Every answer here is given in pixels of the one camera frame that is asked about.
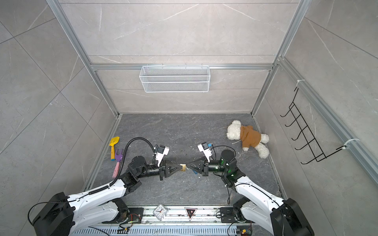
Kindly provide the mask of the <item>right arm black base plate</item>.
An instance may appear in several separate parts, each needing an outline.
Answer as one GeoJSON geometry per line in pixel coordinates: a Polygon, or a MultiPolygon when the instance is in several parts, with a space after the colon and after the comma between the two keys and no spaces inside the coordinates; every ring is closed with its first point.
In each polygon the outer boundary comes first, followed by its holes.
{"type": "Polygon", "coordinates": [[[221,207],[220,220],[222,223],[244,222],[245,218],[235,207],[221,207]]]}

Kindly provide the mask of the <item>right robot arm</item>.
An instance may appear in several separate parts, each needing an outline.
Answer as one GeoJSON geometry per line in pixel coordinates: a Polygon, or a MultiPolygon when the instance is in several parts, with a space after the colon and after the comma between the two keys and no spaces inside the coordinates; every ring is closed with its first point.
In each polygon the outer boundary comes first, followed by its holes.
{"type": "Polygon", "coordinates": [[[255,184],[238,168],[232,150],[223,150],[219,160],[202,157],[187,167],[203,176],[219,172],[224,184],[243,196],[233,205],[235,221],[252,221],[274,236],[315,234],[299,204],[291,198],[277,197],[255,184]]]}

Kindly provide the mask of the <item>brass padlock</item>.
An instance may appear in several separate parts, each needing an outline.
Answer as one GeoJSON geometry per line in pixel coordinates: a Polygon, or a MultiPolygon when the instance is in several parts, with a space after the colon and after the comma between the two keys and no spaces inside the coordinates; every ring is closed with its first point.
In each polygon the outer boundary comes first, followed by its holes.
{"type": "Polygon", "coordinates": [[[181,170],[180,171],[185,172],[186,169],[187,169],[186,164],[180,164],[180,166],[181,166],[181,170]]]}

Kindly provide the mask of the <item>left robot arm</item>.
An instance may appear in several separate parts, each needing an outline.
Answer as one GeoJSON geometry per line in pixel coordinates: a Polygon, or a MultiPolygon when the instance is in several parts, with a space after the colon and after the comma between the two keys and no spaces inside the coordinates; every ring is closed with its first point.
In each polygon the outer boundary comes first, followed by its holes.
{"type": "Polygon", "coordinates": [[[95,189],[78,194],[55,194],[34,219],[29,219],[38,236],[69,236],[70,234],[107,221],[123,222],[128,207],[122,197],[134,192],[140,185],[140,178],[159,176],[160,180],[183,169],[183,166],[164,160],[169,152],[166,146],[152,146],[145,138],[131,139],[122,150],[122,159],[114,179],[95,189]],[[134,141],[146,142],[153,152],[152,164],[142,156],[136,156],[125,166],[129,146],[134,141]]]}

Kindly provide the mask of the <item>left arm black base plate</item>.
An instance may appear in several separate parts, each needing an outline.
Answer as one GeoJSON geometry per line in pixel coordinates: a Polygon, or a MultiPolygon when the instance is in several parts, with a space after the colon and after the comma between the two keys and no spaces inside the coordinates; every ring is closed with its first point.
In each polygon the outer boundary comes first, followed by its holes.
{"type": "Polygon", "coordinates": [[[132,207],[118,213],[113,220],[103,221],[102,224],[140,223],[143,218],[143,213],[143,207],[132,207]]]}

